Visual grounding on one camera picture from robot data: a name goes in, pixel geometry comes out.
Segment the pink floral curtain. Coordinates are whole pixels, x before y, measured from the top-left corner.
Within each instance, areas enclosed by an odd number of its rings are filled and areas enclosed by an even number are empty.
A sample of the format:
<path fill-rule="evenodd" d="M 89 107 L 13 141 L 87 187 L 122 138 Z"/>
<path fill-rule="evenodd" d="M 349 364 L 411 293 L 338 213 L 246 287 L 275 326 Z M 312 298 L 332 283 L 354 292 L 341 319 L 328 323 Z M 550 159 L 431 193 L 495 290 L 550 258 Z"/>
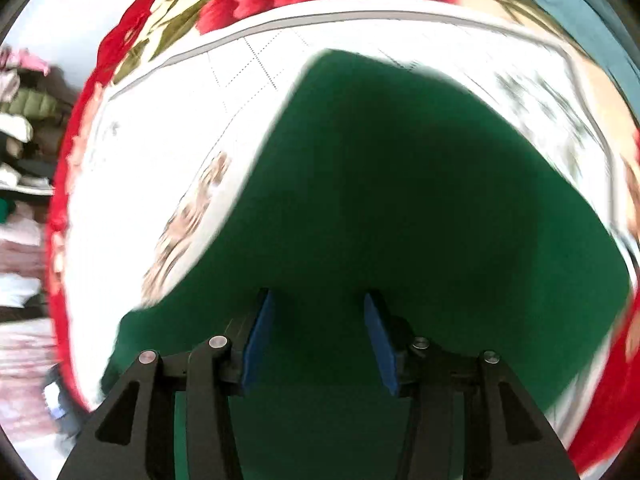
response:
<path fill-rule="evenodd" d="M 14 442 L 55 433 L 42 393 L 55 364 L 45 280 L 43 224 L 17 203 L 1 214 L 1 427 Z"/>

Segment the green white varsity jacket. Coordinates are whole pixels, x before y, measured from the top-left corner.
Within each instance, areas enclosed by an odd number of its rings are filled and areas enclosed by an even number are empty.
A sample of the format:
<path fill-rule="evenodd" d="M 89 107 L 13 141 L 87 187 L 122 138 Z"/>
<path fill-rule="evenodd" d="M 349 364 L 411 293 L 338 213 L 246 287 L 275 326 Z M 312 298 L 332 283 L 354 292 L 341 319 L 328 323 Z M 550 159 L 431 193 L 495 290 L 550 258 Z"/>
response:
<path fill-rule="evenodd" d="M 476 96 L 331 51 L 198 264 L 122 319 L 103 388 L 141 351 L 220 333 L 264 288 L 272 332 L 231 404 L 244 474 L 388 479 L 408 405 L 378 374 L 367 290 L 449 351 L 498 352 L 548 410 L 626 306 L 629 276 L 589 204 Z"/>

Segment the clothes rack with garments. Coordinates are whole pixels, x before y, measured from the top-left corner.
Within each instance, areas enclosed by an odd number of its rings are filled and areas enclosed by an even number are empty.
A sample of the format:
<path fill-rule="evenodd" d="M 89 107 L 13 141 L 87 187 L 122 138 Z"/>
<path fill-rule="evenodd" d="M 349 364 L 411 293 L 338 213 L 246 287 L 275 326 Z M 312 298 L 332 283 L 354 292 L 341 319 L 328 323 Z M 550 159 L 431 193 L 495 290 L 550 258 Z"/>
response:
<path fill-rule="evenodd" d="M 19 200 L 47 203 L 74 92 L 26 49 L 1 47 L 1 220 Z"/>

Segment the red floral blanket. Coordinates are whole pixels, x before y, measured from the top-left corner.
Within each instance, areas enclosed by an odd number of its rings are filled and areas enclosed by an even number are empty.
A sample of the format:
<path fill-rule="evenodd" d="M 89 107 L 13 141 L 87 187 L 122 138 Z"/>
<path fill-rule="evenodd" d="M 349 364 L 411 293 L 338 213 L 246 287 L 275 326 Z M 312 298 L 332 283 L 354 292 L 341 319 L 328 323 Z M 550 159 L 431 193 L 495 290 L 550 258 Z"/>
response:
<path fill-rule="evenodd" d="M 77 153 L 79 137 L 87 127 L 87 106 L 93 92 L 116 76 L 130 75 L 144 62 L 155 60 L 191 32 L 199 35 L 222 32 L 254 16 L 318 1 L 333 0 L 136 0 L 102 40 L 96 67 L 81 91 L 66 129 L 47 226 L 48 284 L 58 358 L 64 382 L 83 408 L 97 408 L 111 388 L 97 406 L 89 405 L 77 388 L 70 360 L 60 259 L 66 254 L 68 193 L 72 186 L 70 159 Z M 614 151 L 622 161 L 620 189 L 626 220 L 620 232 L 627 252 L 634 257 L 632 274 L 636 281 L 623 321 L 614 327 L 611 353 L 597 391 L 594 430 L 584 434 L 574 448 L 564 445 L 582 477 L 600 478 L 620 456 L 639 421 L 639 115 L 631 113 L 623 93 L 603 68 L 533 0 L 408 1 L 482 11 L 500 20 L 543 30 L 568 41 L 591 65 L 591 89 L 611 133 Z"/>

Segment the white patterned mat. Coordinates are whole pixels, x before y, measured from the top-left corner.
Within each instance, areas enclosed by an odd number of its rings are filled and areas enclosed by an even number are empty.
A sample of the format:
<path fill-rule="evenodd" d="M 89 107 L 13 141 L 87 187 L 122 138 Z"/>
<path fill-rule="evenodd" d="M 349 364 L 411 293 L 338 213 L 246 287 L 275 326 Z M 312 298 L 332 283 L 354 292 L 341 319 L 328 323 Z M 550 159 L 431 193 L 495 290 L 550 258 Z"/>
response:
<path fill-rule="evenodd" d="M 439 3 L 299 3 L 222 32 L 191 32 L 93 92 L 70 159 L 60 259 L 73 376 L 89 405 L 105 396 L 122 319 L 155 307 L 198 264 L 299 81 L 331 51 L 436 76 L 481 100 L 597 214 L 626 264 L 628 299 L 634 294 L 634 257 L 620 232 L 622 161 L 591 89 L 591 65 L 574 46 Z M 594 430 L 597 391 L 626 307 L 543 410 L 568 448 Z"/>

